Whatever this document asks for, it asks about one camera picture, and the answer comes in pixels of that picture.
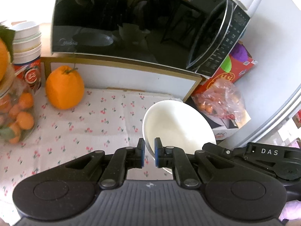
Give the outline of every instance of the stacked paper bowl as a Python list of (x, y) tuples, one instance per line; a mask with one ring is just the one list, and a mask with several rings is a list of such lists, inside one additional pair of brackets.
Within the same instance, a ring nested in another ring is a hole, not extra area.
[(41, 52), (39, 25), (33, 21), (26, 21), (12, 26), (11, 29), (15, 31), (14, 63), (26, 63), (29, 59), (31, 61), (37, 58)]
[(39, 24), (26, 21), (12, 26), (11, 29), (15, 31), (13, 65), (16, 75), (25, 80), (31, 88), (37, 83), (40, 86), (42, 45)]

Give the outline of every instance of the green leaf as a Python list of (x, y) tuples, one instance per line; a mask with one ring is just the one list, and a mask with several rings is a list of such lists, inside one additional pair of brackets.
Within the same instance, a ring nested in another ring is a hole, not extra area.
[(11, 128), (6, 127), (6, 128), (0, 129), (0, 136), (5, 140), (10, 140), (10, 139), (13, 139), (16, 135)]
[(0, 38), (5, 43), (9, 54), (11, 55), (11, 62), (14, 60), (14, 52), (13, 52), (13, 40), (15, 37), (15, 31), (10, 30), (4, 25), (0, 25)]

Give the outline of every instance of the white bowl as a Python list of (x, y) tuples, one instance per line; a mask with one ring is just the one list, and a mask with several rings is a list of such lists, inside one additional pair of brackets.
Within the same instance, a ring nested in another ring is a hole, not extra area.
[(14, 53), (13, 64), (24, 64), (33, 61), (34, 59), (36, 59), (41, 55), (41, 48), (42, 48), (42, 44), (40, 43), (39, 46), (27, 52)]
[(147, 110), (142, 122), (142, 134), (154, 159), (154, 139), (157, 137), (164, 147), (179, 147), (187, 154), (194, 154), (205, 143), (216, 144), (206, 119), (191, 106), (175, 100), (157, 102)]
[(41, 43), (41, 32), (38, 34), (35, 34), (34, 36), (27, 37), (27, 38), (28, 38), (28, 40), (26, 40), (26, 38), (24, 38), (21, 40), (13, 41), (14, 53), (26, 52), (26, 51), (32, 50), (32, 49), (36, 48), (37, 46), (39, 46)]
[(36, 22), (26, 21), (11, 27), (15, 32), (14, 40), (19, 40), (22, 38), (30, 37), (34, 34), (38, 34), (40, 31), (40, 26)]

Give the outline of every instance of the logo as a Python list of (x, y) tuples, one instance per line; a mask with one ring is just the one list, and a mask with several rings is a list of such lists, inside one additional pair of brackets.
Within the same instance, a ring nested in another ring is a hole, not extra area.
[(155, 185), (154, 185), (152, 182), (149, 182), (149, 183), (146, 184), (146, 186), (147, 186), (148, 188), (151, 188), (151, 187), (154, 187)]
[(215, 138), (216, 138), (216, 139), (222, 139), (222, 138), (225, 137), (226, 135), (227, 135), (226, 132), (217, 133), (217, 134), (215, 135)]
[(30, 69), (30, 70), (28, 70), (28, 71), (25, 73), (24, 79), (25, 79), (25, 81), (26, 81), (28, 84), (33, 84), (33, 83), (35, 83), (36, 80), (37, 80), (36, 70), (35, 70), (35, 69)]
[(261, 150), (261, 153), (262, 154), (267, 154), (267, 155), (278, 155), (278, 150), (273, 150), (273, 149), (270, 149), (266, 152), (266, 149), (262, 149)]
[(244, 73), (246, 73), (246, 69), (242, 70), (238, 75), (242, 76)]
[(224, 78), (224, 79), (232, 82), (235, 78), (235, 75), (232, 72), (221, 73), (221, 74), (217, 75), (215, 78), (213, 78), (213, 80), (211, 82), (209, 82), (207, 89), (210, 88), (218, 78)]
[(66, 46), (66, 45), (77, 45), (77, 42), (75, 42), (75, 41), (67, 41), (65, 38), (61, 38), (60, 40), (59, 40), (59, 43), (60, 43), (60, 45), (61, 46)]

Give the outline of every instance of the pink cloth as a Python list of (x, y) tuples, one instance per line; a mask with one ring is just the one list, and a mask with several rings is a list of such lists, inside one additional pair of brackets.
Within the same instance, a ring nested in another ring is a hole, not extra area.
[[(0, 143), (0, 217), (11, 225), (19, 220), (12, 192), (24, 178), (98, 149), (111, 154), (137, 146), (145, 112), (166, 99), (179, 100), (167, 94), (86, 89), (78, 106), (60, 111), (48, 103), (42, 88), (35, 96), (35, 131), (20, 144)], [(144, 164), (143, 169), (129, 170), (127, 178), (172, 179), (155, 167), (147, 150)]]

